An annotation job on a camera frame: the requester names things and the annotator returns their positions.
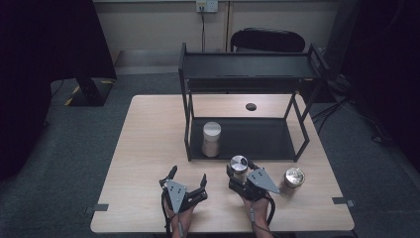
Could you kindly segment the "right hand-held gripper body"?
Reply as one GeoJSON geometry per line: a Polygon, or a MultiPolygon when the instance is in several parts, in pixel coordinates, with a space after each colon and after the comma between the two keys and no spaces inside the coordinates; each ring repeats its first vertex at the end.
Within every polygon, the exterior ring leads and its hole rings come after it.
{"type": "Polygon", "coordinates": [[[278,186],[264,169],[257,169],[246,175],[245,182],[233,178],[229,181],[229,189],[250,201],[264,198],[269,191],[280,194],[278,186]]]}

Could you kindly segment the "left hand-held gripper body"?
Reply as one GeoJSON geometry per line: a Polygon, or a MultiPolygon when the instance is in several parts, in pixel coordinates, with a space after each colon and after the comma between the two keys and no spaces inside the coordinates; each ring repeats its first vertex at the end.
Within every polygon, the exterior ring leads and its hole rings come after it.
{"type": "Polygon", "coordinates": [[[198,187],[193,191],[188,191],[187,187],[173,179],[161,180],[162,197],[166,207],[174,213],[183,212],[199,202],[208,198],[205,187],[198,187]]]}

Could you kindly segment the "silver lid glass jar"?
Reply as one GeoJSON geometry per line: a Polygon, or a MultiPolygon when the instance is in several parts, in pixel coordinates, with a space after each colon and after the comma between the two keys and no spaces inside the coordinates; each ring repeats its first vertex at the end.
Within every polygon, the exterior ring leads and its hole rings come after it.
{"type": "Polygon", "coordinates": [[[248,160],[241,155],[235,156],[231,159],[230,169],[235,179],[240,182],[245,182],[248,171],[248,160]]]}

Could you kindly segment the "silver metal can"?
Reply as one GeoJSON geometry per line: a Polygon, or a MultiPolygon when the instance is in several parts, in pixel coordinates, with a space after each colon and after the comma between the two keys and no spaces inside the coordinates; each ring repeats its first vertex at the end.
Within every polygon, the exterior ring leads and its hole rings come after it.
{"type": "Polygon", "coordinates": [[[305,173],[300,168],[289,168],[283,174],[279,190],[283,197],[291,197],[305,182],[305,173]]]}

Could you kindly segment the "white lid glass jar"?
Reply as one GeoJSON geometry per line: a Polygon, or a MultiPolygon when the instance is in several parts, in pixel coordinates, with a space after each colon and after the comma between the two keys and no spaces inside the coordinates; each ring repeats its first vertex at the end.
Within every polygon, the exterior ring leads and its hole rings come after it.
{"type": "Polygon", "coordinates": [[[203,126],[202,153],[208,158],[215,158],[220,153],[222,128],[217,122],[207,122],[203,126]]]}

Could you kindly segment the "black metal shelf rack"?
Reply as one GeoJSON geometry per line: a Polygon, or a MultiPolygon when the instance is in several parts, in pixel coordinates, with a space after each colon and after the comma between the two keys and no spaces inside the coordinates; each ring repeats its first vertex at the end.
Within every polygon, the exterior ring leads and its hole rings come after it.
{"type": "Polygon", "coordinates": [[[187,159],[206,160],[203,126],[221,125],[217,160],[300,159],[310,139],[304,121],[330,68],[315,46],[306,53],[194,53],[181,48],[178,74],[185,115],[187,159]],[[246,104],[257,110],[249,111],[246,104]]]}

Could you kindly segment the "person's left hand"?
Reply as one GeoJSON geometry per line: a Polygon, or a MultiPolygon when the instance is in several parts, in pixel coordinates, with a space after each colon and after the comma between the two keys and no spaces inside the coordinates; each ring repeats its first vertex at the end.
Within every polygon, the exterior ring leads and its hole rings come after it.
{"type": "Polygon", "coordinates": [[[191,222],[194,207],[191,207],[183,212],[175,214],[172,210],[167,209],[169,216],[171,238],[186,238],[191,222]]]}

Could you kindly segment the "person's right hand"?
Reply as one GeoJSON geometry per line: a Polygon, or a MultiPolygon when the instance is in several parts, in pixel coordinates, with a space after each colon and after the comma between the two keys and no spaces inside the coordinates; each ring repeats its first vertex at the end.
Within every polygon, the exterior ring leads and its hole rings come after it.
{"type": "Polygon", "coordinates": [[[268,200],[262,198],[258,201],[243,199],[247,216],[251,220],[252,228],[257,238],[273,238],[267,224],[268,200]]]}

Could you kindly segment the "grey tape strip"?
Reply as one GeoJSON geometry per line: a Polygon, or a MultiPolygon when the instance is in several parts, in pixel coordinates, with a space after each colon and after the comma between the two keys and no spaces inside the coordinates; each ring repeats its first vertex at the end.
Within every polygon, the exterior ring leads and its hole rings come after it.
{"type": "Polygon", "coordinates": [[[85,213],[91,214],[95,211],[107,211],[109,204],[95,204],[85,208],[85,213]]]}
{"type": "Polygon", "coordinates": [[[344,197],[332,197],[334,204],[346,204],[348,207],[356,206],[356,203],[353,199],[347,199],[344,197]]]}

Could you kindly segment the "black stand base yellow tape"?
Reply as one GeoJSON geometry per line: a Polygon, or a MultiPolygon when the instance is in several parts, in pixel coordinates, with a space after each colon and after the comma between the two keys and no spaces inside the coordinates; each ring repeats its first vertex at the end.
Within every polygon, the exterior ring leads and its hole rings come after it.
{"type": "Polygon", "coordinates": [[[103,106],[115,83],[115,79],[82,77],[65,101],[66,106],[103,106]]]}

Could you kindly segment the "black chair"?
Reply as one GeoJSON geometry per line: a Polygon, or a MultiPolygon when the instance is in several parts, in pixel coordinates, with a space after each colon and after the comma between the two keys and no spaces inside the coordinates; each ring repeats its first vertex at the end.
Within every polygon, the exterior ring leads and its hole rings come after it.
{"type": "Polygon", "coordinates": [[[230,41],[230,51],[268,51],[280,53],[302,53],[305,40],[290,31],[265,28],[246,28],[237,31],[230,41]]]}

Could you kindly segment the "dark curtain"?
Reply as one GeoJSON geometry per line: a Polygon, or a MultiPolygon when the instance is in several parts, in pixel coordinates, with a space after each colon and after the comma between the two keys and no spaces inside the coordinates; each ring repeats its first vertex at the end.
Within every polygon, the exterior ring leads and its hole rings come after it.
{"type": "Polygon", "coordinates": [[[0,0],[0,181],[32,153],[51,83],[82,77],[116,77],[93,0],[0,0]]]}
{"type": "Polygon", "coordinates": [[[420,0],[360,0],[343,70],[420,173],[420,0]]]}

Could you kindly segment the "white wall socket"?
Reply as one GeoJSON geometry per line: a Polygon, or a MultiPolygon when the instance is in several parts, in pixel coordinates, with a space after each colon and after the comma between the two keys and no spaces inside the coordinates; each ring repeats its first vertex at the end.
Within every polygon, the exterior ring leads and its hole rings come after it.
{"type": "Polygon", "coordinates": [[[198,13],[217,13],[219,9],[218,0],[196,0],[195,3],[198,13]]]}

